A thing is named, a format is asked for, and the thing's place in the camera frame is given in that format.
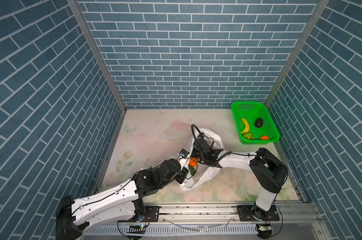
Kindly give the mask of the dark avocado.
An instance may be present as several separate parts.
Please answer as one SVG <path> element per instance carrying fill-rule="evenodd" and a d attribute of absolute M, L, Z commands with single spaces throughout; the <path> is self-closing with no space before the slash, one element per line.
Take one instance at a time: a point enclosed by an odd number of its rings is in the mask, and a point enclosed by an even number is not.
<path fill-rule="evenodd" d="M 258 118 L 258 119 L 256 119 L 256 121 L 254 122 L 254 126 L 255 126 L 256 128 L 261 128 L 261 127 L 263 126 L 263 124 L 264 124 L 264 121 L 263 121 L 262 118 Z"/>

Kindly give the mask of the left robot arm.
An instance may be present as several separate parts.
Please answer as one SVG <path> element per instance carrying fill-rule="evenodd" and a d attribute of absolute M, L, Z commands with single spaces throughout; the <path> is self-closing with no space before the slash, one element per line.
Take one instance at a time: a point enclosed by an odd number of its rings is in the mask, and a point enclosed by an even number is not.
<path fill-rule="evenodd" d="M 186 159 L 169 159 L 98 194 L 78 199 L 63 197 L 56 211 L 56 239 L 76 240 L 83 232 L 105 223 L 139 221 L 147 213 L 143 198 L 173 181 L 183 183 L 188 172 Z"/>

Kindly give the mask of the orange fruit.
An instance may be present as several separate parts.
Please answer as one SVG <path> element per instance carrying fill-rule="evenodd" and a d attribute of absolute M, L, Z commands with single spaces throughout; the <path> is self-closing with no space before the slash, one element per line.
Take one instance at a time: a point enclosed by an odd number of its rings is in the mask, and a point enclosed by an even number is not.
<path fill-rule="evenodd" d="M 196 158 L 190 158 L 190 160 L 189 160 L 189 166 L 191 166 L 191 167 L 197 167 L 197 164 L 198 164 L 198 159 L 196 159 Z"/>

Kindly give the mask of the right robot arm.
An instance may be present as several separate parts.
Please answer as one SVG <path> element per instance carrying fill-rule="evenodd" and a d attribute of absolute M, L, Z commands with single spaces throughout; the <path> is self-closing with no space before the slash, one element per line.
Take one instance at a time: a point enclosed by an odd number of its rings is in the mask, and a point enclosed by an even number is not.
<path fill-rule="evenodd" d="M 287 180 L 288 168 L 266 148 L 252 153 L 218 149 L 204 138 L 193 141 L 192 158 L 213 169 L 235 168 L 252 171 L 261 185 L 254 204 L 256 211 L 268 212 Z"/>

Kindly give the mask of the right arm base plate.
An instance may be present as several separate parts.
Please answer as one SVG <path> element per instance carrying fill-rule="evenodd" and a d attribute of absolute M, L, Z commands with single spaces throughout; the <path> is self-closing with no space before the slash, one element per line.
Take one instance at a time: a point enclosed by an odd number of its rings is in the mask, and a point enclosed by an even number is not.
<path fill-rule="evenodd" d="M 278 222 L 280 217 L 276 206 L 271 206 L 268 211 L 254 205 L 239 205 L 236 207 L 237 214 L 241 222 L 252 222 L 252 221 L 271 221 Z"/>

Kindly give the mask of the green custard apple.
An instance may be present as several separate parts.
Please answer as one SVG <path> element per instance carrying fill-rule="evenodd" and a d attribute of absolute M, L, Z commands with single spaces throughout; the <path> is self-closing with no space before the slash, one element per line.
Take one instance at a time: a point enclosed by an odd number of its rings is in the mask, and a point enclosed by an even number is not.
<path fill-rule="evenodd" d="M 242 136 L 243 136 L 246 140 L 249 140 L 249 141 L 254 140 L 254 135 L 253 135 L 252 133 L 250 133 L 250 132 L 244 133 Z"/>

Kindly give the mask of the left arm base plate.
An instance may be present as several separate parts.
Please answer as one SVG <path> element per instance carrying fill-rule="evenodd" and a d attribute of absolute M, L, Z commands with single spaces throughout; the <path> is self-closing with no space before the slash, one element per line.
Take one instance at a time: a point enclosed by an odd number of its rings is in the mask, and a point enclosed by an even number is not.
<path fill-rule="evenodd" d="M 141 216 L 135 216 L 132 221 L 139 223 L 158 222 L 160 206 L 145 206 L 146 211 Z"/>

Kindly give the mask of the dark green cucumber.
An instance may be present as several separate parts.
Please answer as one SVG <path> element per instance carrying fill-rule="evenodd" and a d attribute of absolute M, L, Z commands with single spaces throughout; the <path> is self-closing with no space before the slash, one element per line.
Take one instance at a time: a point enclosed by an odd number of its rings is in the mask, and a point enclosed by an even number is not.
<path fill-rule="evenodd" d="M 193 177 L 196 172 L 195 168 L 193 166 L 188 166 L 188 168 L 189 168 L 190 175 Z"/>

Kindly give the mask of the green plastic basket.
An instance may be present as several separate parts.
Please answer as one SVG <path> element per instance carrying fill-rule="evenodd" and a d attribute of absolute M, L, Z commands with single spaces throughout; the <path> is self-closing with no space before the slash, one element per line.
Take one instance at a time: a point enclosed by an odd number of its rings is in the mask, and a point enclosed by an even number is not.
<path fill-rule="evenodd" d="M 266 145 L 280 139 L 266 106 L 259 102 L 234 102 L 231 110 L 239 141 L 244 145 Z"/>

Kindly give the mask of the white plastic bag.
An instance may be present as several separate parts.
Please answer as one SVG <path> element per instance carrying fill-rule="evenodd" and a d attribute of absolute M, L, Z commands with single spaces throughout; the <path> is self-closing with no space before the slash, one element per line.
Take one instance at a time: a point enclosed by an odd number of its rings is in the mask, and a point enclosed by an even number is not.
<path fill-rule="evenodd" d="M 185 159 L 181 159 L 181 165 L 186 168 L 188 168 L 190 158 L 193 158 L 192 157 L 193 143 L 198 138 L 203 138 L 204 140 L 206 140 L 206 142 L 214 149 L 224 150 L 224 145 L 219 135 L 205 128 L 198 129 L 196 125 L 192 125 L 191 127 L 192 127 L 192 138 L 188 142 L 190 153 Z M 198 160 L 197 167 L 195 167 L 196 172 L 194 176 L 192 177 L 190 173 L 187 174 L 186 180 L 180 185 L 181 190 L 191 191 L 200 187 L 204 183 L 212 180 L 220 172 L 220 169 L 221 169 L 220 165 L 218 165 L 218 167 L 209 167 Z"/>

